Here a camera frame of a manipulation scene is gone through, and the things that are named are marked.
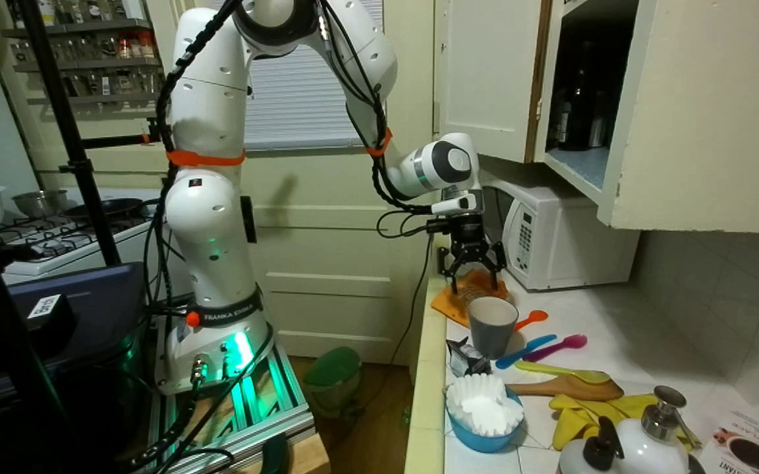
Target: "white wall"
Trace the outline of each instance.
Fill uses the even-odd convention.
[[[638,286],[759,403],[759,233],[652,231]]]

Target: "white countertop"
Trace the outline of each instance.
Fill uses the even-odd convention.
[[[556,419],[548,409],[551,398],[522,398],[530,434],[514,453],[474,453],[464,447],[447,423],[444,388],[453,376],[447,365],[447,340],[462,340],[470,328],[431,307],[444,285],[447,280],[435,277],[424,302],[407,470],[556,470],[560,451],[551,447],[556,428]],[[548,310],[548,320],[530,324],[524,336],[588,335],[585,347],[560,351],[543,363],[601,368],[613,374],[625,394],[640,394],[652,391],[658,384],[671,384],[688,398],[683,419],[702,440],[729,410],[747,409],[747,401],[741,401],[713,363],[706,363],[634,286],[524,293],[509,277],[507,285],[520,306],[520,315],[527,315],[534,307]],[[546,378],[540,374],[522,374],[514,365],[495,374],[507,382]]]

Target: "open cabinet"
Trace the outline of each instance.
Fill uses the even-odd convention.
[[[488,157],[551,165],[610,227],[759,231],[759,8],[437,4],[440,131],[470,131]]]

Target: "cup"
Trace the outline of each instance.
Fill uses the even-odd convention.
[[[507,355],[517,324],[517,307],[505,297],[474,297],[470,306],[470,331],[482,359]]]

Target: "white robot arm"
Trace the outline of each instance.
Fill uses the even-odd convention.
[[[390,140],[382,99],[395,81],[395,56],[357,0],[227,0],[219,10],[192,8],[177,29],[174,58],[159,119],[174,164],[167,193],[173,230],[192,273],[187,324],[170,336],[163,391],[186,391],[237,376],[273,351],[260,285],[250,268],[240,205],[249,65],[256,58],[314,47],[344,81],[348,116],[376,156],[377,193],[410,211],[431,212],[434,231],[459,240],[456,258],[488,261],[474,190],[478,152],[468,133],[447,133],[399,164],[386,161]],[[440,190],[434,205],[403,201]]]

